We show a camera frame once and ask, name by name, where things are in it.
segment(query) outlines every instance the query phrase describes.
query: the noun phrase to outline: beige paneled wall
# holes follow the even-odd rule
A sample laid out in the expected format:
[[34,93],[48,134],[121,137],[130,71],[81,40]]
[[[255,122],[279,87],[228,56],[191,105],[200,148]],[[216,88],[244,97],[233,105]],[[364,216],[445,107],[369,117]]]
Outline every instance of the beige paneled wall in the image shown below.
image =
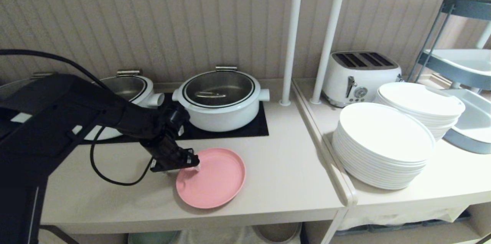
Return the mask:
[[[317,72],[331,1],[302,0],[295,77]],[[333,49],[375,50],[407,72],[441,1],[344,0]],[[52,52],[98,77],[140,67],[156,81],[182,81],[237,64],[257,78],[278,78],[289,7],[290,0],[0,0],[0,48]],[[2,58],[0,68],[1,82],[38,70],[75,72],[22,57]]]

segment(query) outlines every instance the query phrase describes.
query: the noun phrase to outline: toaster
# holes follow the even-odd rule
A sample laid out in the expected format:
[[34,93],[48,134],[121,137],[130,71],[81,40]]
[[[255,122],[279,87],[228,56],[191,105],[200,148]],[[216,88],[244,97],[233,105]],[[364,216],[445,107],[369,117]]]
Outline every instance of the toaster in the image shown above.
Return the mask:
[[322,90],[329,103],[343,108],[372,102],[381,85],[401,80],[399,65],[380,53],[335,52],[330,55]]

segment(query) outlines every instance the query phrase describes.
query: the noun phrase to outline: black cable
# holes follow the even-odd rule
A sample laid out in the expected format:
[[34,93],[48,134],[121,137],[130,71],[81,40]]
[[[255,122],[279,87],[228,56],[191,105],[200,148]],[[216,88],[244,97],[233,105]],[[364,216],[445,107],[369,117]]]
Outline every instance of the black cable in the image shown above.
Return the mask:
[[95,135],[93,141],[92,141],[92,144],[91,144],[91,166],[93,168],[93,170],[95,171],[95,173],[101,177],[102,179],[104,179],[105,181],[108,181],[109,183],[114,183],[115,185],[118,185],[118,186],[134,186],[136,185],[137,183],[139,183],[144,177],[145,175],[147,174],[147,171],[149,170],[150,168],[150,164],[152,164],[152,160],[153,158],[150,159],[150,161],[148,162],[147,164],[147,167],[145,168],[145,171],[143,172],[142,176],[140,176],[140,178],[136,181],[134,181],[133,183],[121,183],[119,181],[113,181],[111,179],[109,179],[108,177],[102,175],[102,173],[97,169],[97,167],[95,166],[95,161],[94,161],[94,148],[95,148],[95,145],[96,145],[96,142],[97,142],[97,139],[99,138],[99,136],[101,135],[102,131],[105,129],[105,126],[101,127],[101,129],[97,132],[97,134]]
[[65,57],[61,57],[58,55],[54,55],[42,51],[29,50],[29,49],[0,49],[0,55],[30,55],[30,56],[44,57],[44,58],[49,58],[60,62],[64,62],[78,69],[81,73],[89,77],[92,81],[100,85],[100,87],[102,87],[103,89],[110,91],[110,89],[106,85],[104,85],[104,83],[102,83],[99,79],[97,79],[97,77],[93,76],[93,74],[87,71],[87,69],[84,69],[81,65],[77,64],[72,60],[68,60]]

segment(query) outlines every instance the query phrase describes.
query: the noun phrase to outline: countertop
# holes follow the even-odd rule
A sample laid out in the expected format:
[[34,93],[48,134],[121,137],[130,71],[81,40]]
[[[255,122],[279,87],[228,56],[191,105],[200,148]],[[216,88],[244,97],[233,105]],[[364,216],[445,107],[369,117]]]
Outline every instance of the countertop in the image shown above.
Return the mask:
[[[226,147],[242,157],[247,177],[228,204],[216,209],[185,204],[175,190],[175,172],[149,172],[136,186],[112,185],[92,170],[89,146],[79,145],[49,177],[41,223],[67,233],[127,233],[333,219],[343,204],[294,92],[292,104],[284,107],[278,103],[282,80],[260,83],[271,93],[264,103],[269,136],[178,141],[195,151]],[[176,86],[159,85],[167,91]],[[97,145],[95,151],[100,171],[118,181],[134,181],[149,159],[137,143]]]
[[[295,79],[295,83],[306,99],[312,97],[315,79]],[[331,106],[324,97],[319,105],[307,103],[319,131],[330,141],[341,109]],[[381,190],[349,175],[358,203],[347,217],[489,202],[489,167],[491,155],[471,153],[442,139],[423,172],[402,190]]]

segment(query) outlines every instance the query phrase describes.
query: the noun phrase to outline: white pot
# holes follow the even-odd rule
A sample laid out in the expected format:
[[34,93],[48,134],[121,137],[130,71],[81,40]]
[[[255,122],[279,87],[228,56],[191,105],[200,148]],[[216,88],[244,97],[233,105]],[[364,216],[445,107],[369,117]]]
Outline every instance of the white pot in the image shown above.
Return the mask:
[[[152,80],[143,76],[115,76],[102,79],[101,81],[116,94],[140,107],[157,108],[163,103],[165,97],[163,93],[155,94]],[[94,127],[84,139],[93,140],[100,128],[98,125]],[[74,132],[77,133],[80,129],[74,129]],[[121,135],[123,134],[118,130],[106,127],[97,139],[104,140]]]
[[187,80],[174,91],[172,100],[186,108],[195,127],[226,132],[251,122],[259,101],[269,101],[270,92],[261,90],[259,82],[246,73],[211,71]]

